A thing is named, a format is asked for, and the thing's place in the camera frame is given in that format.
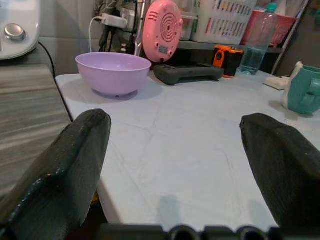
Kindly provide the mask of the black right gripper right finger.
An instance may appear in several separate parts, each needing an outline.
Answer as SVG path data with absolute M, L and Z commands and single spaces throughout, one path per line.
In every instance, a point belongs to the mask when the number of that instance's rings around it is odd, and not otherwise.
M 241 118 L 242 144 L 276 240 L 320 240 L 320 151 L 297 129 L 262 114 Z

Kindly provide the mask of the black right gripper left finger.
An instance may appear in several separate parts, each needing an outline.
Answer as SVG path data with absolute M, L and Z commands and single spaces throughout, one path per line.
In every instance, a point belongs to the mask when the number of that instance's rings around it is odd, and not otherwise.
M 0 201 L 0 240 L 65 240 L 85 221 L 111 133 L 102 109 L 81 113 Z

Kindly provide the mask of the teal and white mug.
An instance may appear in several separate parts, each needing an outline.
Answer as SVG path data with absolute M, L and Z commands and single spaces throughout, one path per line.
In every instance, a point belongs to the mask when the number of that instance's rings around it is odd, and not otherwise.
M 297 62 L 282 95 L 287 110 L 312 115 L 320 110 L 320 68 Z

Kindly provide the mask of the purple plastic bowl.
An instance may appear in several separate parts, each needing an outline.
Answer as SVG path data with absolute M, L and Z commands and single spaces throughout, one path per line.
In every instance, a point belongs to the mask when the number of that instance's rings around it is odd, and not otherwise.
M 94 91 L 107 96 L 131 94 L 147 82 L 152 66 L 145 58 L 116 52 L 90 52 L 75 58 L 79 74 Z

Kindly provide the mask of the clear plastic water bottle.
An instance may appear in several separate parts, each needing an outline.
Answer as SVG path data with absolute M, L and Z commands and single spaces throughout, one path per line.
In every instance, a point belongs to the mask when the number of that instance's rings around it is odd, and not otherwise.
M 245 32 L 247 45 L 240 64 L 240 71 L 247 75 L 256 75 L 271 42 L 277 17 L 270 12 L 256 12 L 254 20 Z

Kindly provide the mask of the orange and black device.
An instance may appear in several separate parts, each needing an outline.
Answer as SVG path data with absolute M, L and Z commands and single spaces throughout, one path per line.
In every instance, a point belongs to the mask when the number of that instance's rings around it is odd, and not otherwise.
M 233 46 L 216 45 L 212 65 L 223 69 L 224 78 L 234 78 L 242 61 L 244 51 Z

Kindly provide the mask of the pink plastic basket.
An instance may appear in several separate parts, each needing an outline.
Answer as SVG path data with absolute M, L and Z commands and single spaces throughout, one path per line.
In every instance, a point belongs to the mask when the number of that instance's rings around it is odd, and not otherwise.
M 259 10 L 254 10 L 252 12 L 251 18 L 248 22 L 248 25 L 246 27 L 245 33 L 242 37 L 242 40 L 240 42 L 241 45 L 247 45 L 249 41 L 249 37 L 251 33 L 254 30 L 254 25 L 258 21 L 258 17 L 262 16 L 264 12 L 259 11 Z M 276 27 L 276 30 L 273 34 L 272 40 L 270 42 L 270 46 L 276 48 L 279 44 L 281 44 L 286 35 L 288 34 L 289 30 L 291 27 L 294 25 L 296 22 L 295 17 L 289 17 L 289 16 L 284 16 L 284 15 L 278 15 L 278 25 Z

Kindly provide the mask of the black handheld controller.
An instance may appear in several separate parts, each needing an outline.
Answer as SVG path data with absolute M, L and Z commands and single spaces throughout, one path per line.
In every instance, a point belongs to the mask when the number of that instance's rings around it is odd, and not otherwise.
M 158 64 L 153 68 L 153 73 L 164 84 L 174 86 L 187 82 L 218 81 L 223 77 L 224 70 L 203 64 L 176 66 Z

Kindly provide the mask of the grey metal shelf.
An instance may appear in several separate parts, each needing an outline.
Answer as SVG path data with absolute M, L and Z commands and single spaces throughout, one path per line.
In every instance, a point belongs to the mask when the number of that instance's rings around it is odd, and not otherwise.
M 219 46 L 220 43 L 202 43 L 202 42 L 195 42 L 195 41 L 180 41 L 177 48 L 183 50 L 209 50 L 213 51 L 216 46 Z M 283 52 L 281 47 L 269 47 L 267 49 L 268 53 L 272 54 L 280 54 Z

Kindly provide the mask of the white plastic basket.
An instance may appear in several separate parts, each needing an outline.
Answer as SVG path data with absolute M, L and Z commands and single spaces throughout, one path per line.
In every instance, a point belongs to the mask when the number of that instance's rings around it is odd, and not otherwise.
M 191 40 L 198 43 L 239 45 L 257 0 L 192 0 Z

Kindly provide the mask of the white kitchen appliance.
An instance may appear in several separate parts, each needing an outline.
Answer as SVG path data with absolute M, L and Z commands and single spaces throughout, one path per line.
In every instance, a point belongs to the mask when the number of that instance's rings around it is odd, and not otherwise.
M 0 61 L 31 52 L 40 36 L 41 0 L 0 0 Z

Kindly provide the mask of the white charger adapter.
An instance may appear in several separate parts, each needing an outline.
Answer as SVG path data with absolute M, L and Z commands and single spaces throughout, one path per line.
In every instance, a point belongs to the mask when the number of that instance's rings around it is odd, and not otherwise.
M 103 13 L 101 22 L 110 27 L 124 29 L 127 27 L 128 21 L 125 18 Z

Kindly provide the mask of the clear plastic container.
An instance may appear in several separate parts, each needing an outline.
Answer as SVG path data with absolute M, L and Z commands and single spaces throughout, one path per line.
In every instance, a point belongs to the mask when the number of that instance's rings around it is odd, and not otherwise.
M 180 36 L 181 41 L 189 41 L 192 34 L 192 29 L 194 22 L 198 19 L 198 16 L 192 12 L 181 12 L 183 26 L 182 26 L 182 33 Z

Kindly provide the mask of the pink round appliance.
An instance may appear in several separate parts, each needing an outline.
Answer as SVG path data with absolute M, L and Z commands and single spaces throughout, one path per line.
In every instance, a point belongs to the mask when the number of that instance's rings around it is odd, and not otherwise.
M 156 0 L 146 13 L 142 46 L 154 63 L 168 61 L 175 54 L 183 31 L 183 19 L 177 4 L 171 0 Z

